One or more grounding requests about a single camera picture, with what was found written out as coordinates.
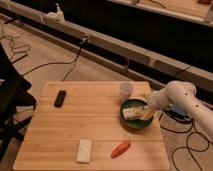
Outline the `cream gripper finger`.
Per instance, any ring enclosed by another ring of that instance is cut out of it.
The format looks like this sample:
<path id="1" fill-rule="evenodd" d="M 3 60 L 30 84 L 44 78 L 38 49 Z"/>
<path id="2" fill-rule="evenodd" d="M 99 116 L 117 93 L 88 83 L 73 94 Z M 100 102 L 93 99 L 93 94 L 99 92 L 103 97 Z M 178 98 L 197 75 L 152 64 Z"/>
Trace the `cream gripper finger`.
<path id="1" fill-rule="evenodd" d="M 145 103 L 147 103 L 147 99 L 143 96 L 133 96 L 133 97 L 131 97 L 131 99 L 138 99 L 138 100 L 141 100 L 141 101 L 144 101 Z"/>

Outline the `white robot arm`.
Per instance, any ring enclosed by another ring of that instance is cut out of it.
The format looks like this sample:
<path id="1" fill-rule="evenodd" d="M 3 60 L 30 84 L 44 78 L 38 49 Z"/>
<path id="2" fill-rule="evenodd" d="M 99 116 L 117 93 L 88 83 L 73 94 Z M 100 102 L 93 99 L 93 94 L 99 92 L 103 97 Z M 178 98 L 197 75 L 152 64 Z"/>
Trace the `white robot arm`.
<path id="1" fill-rule="evenodd" d="M 148 120 L 157 110 L 164 110 L 170 105 L 178 105 L 198 122 L 205 133 L 213 140 L 213 111 L 202 104 L 196 97 L 196 87 L 190 82 L 171 81 L 164 88 L 153 91 L 147 96 L 148 108 L 142 119 Z"/>

